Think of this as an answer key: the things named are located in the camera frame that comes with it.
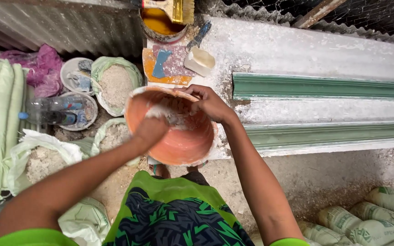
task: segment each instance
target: corrugated metal sheet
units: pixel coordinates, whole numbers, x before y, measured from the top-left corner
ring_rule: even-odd
[[[0,2],[0,49],[31,52],[47,43],[62,55],[140,57],[143,32],[138,10],[77,4],[79,8],[55,8]]]
[[[238,4],[233,3],[226,5],[222,0],[201,0],[198,2],[196,9],[202,13],[207,13],[217,17],[228,17],[234,19],[242,19],[247,21],[259,21],[274,25],[290,26],[296,19],[302,17],[299,15],[294,17],[290,13],[281,14],[280,11],[268,12],[264,7],[255,10],[252,6],[241,8]],[[356,28],[351,25],[348,27],[345,24],[338,25],[334,21],[331,23],[325,20],[320,20],[310,27],[312,30],[329,31],[336,34],[351,35],[354,37],[376,39],[378,41],[394,42],[394,35],[388,33],[381,33],[372,29],[365,30],[364,28]]]

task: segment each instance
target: orange bowl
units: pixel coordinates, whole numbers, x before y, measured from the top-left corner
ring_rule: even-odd
[[[134,133],[147,111],[168,95],[183,98],[183,104],[190,109],[197,98],[180,91],[159,86],[145,86],[135,89],[127,100],[125,118],[129,130]],[[148,154],[168,165],[195,166],[207,160],[216,146],[217,124],[203,111],[185,118],[185,124],[192,130],[179,130],[170,127],[162,140],[151,148]]]

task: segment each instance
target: foot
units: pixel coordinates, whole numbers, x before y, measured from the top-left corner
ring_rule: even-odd
[[[164,179],[171,178],[168,168],[164,164],[156,164],[156,171],[153,171],[155,169],[155,165],[148,165],[148,166],[150,170],[154,173],[154,175],[161,176]]]
[[[205,162],[203,162],[202,164],[197,165],[197,166],[187,167],[187,171],[188,171],[188,173],[189,173],[189,172],[198,172],[198,170],[199,170],[200,168],[204,167],[204,166],[206,165],[206,163],[207,163],[207,161],[205,161]]]

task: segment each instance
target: green molding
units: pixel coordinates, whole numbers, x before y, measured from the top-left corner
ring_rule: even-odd
[[[393,123],[244,125],[257,150],[394,138]]]
[[[363,79],[233,73],[233,85],[234,100],[269,97],[394,98],[394,82]]]

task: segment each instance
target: hand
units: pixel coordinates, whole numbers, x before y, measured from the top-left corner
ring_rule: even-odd
[[[217,123],[225,123],[226,120],[238,117],[235,111],[227,106],[227,104],[210,87],[190,85],[188,88],[174,88],[173,90],[182,91],[200,99],[191,105],[191,115],[193,112],[202,110]]]
[[[145,118],[141,121],[132,141],[140,146],[140,154],[145,154],[156,145],[168,132],[168,121],[165,116]]]

